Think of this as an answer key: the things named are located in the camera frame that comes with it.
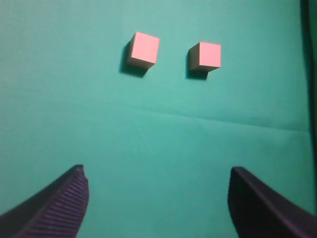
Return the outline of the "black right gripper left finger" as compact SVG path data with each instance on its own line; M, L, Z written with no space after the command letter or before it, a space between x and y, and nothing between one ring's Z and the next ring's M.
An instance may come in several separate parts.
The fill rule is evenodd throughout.
M74 238L89 202L83 165L75 165L0 217L2 238Z

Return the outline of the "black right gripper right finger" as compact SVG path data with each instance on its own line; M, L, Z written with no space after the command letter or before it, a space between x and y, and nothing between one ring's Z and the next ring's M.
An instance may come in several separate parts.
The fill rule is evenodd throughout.
M244 167L230 172L227 204L240 238L315 238L317 218Z

